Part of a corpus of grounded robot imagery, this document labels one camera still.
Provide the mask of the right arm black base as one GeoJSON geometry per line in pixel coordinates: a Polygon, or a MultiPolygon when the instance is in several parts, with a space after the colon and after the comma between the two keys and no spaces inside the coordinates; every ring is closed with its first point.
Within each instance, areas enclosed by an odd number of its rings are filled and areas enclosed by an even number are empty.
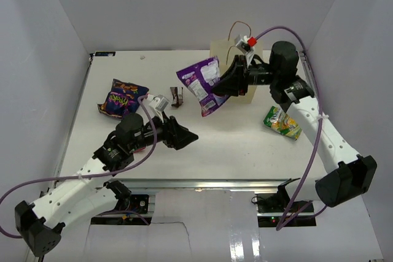
{"type": "MultiPolygon", "coordinates": [[[[275,228],[290,201],[285,184],[278,186],[275,193],[257,193],[251,203],[256,205],[259,228],[275,228]]],[[[316,226],[314,207],[310,204],[304,211],[288,222],[287,227],[316,226]]]]}

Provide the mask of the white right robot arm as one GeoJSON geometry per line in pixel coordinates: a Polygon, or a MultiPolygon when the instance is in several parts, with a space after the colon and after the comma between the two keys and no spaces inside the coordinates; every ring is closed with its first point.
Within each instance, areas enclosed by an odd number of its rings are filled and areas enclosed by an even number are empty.
{"type": "Polygon", "coordinates": [[[321,111],[314,91],[297,74],[295,45],[275,42],[266,63],[255,54],[255,43],[255,39],[236,42],[241,54],[235,55],[213,93],[244,96],[250,85],[268,85],[275,103],[298,123],[322,160],[326,175],[314,185],[317,199],[327,207],[336,207],[366,193],[377,163],[372,156],[362,156],[352,148],[321,111]]]}

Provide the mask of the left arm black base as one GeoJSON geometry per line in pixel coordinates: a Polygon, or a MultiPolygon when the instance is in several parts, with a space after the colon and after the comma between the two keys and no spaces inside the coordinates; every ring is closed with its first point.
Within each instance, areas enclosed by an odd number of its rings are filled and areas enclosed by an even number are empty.
{"type": "Polygon", "coordinates": [[[145,224],[149,223],[142,217],[142,214],[147,214],[149,211],[149,199],[147,194],[134,195],[122,182],[113,181],[104,184],[106,190],[111,190],[114,193],[116,204],[113,209],[106,210],[98,216],[107,215],[123,215],[125,218],[130,218],[133,215],[138,216],[145,224]]]}

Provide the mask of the purple snack pouch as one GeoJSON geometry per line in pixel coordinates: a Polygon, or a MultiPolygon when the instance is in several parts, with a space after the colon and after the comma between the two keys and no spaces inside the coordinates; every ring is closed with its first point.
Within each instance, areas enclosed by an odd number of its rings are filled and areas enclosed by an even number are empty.
{"type": "Polygon", "coordinates": [[[219,59],[216,56],[181,69],[176,75],[197,98],[202,117],[212,114],[229,99],[228,95],[216,95],[212,92],[220,80],[219,59]]]}

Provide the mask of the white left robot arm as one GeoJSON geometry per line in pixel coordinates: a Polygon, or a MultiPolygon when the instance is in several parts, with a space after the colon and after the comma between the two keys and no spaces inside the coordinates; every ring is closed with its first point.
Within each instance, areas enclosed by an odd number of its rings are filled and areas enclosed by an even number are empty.
{"type": "Polygon", "coordinates": [[[31,203],[17,204],[15,227],[33,255],[42,257],[72,225],[102,212],[127,210],[131,191],[112,178],[133,162],[135,151],[158,142],[180,150],[196,140],[174,116],[154,116],[144,123],[139,114],[127,115],[71,180],[31,203]]]}

